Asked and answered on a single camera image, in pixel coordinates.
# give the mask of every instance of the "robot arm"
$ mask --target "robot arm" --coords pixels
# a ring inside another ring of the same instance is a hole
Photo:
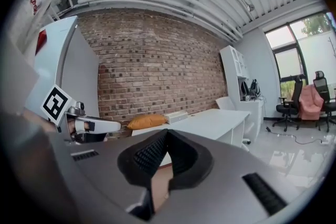
[[[56,125],[59,133],[63,133],[66,141],[96,142],[102,141],[107,133],[119,131],[120,122],[86,116],[85,106],[77,102],[57,85],[54,85],[45,97],[41,110]],[[75,134],[70,134],[68,119],[75,121]]]

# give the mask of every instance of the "white cabinet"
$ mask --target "white cabinet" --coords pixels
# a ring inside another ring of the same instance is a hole
[[[88,116],[99,117],[97,75],[99,59],[77,26],[77,16],[45,26],[47,41],[35,57],[38,81],[25,107],[47,119],[40,109],[44,97],[56,84],[78,102]]]
[[[232,57],[234,65],[235,65],[235,70],[236,70],[236,76],[239,78],[247,78],[248,79],[248,70],[247,66],[245,65],[244,62],[244,56],[237,51],[235,48],[228,46],[221,50],[221,54],[229,54],[230,57]]]
[[[252,129],[248,132],[245,138],[249,138],[252,142],[256,139],[260,126],[263,122],[263,100],[241,101],[240,100],[240,85],[242,81],[246,81],[249,86],[249,72],[244,61],[244,55],[237,51],[232,46],[227,46],[221,50],[225,78],[227,84],[228,96],[231,98],[237,110],[249,111],[249,121],[253,122]]]

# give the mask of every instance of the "orange cushion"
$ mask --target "orange cushion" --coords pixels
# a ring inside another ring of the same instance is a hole
[[[156,114],[141,115],[131,120],[129,125],[127,125],[127,128],[131,130],[140,130],[140,129],[159,126],[159,125],[164,124],[165,122],[166,122],[166,119],[162,115],[156,115]]]

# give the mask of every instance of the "black office chair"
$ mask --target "black office chair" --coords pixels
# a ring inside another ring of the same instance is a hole
[[[279,97],[279,99],[282,99],[282,104],[279,104],[276,106],[276,109],[278,112],[282,113],[282,116],[285,116],[284,119],[278,120],[277,122],[273,123],[273,127],[281,122],[285,123],[285,129],[284,131],[287,131],[287,123],[294,123],[294,121],[292,121],[291,116],[292,115],[297,115],[299,113],[299,98],[301,95],[301,91],[302,91],[302,86],[303,86],[303,82],[300,76],[297,76],[295,78],[295,86],[294,86],[294,92],[292,95],[292,100],[291,101],[286,101],[286,97]]]
[[[319,93],[320,97],[323,98],[324,104],[321,111],[324,111],[327,114],[327,133],[329,132],[329,123],[336,124],[335,121],[331,119],[331,113],[336,111],[336,102],[330,102],[334,98],[330,98],[327,79],[324,77],[322,71],[315,72],[316,77],[313,80],[314,86]]]

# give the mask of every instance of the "white floor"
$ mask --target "white floor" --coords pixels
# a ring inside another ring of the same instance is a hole
[[[333,155],[335,149],[336,125],[330,125],[329,133],[326,132],[327,126],[324,123],[321,125],[321,131],[318,131],[314,124],[302,124],[299,130],[290,126],[285,133],[282,124],[272,127],[272,123],[264,121],[256,141],[248,145],[250,152],[284,175],[300,193],[323,180],[325,167],[329,162],[328,157]],[[321,145],[321,141],[315,141],[300,145],[295,142],[294,137],[267,132],[267,126],[275,133],[295,135],[299,143],[307,143],[318,138],[323,141],[329,140],[331,143]]]

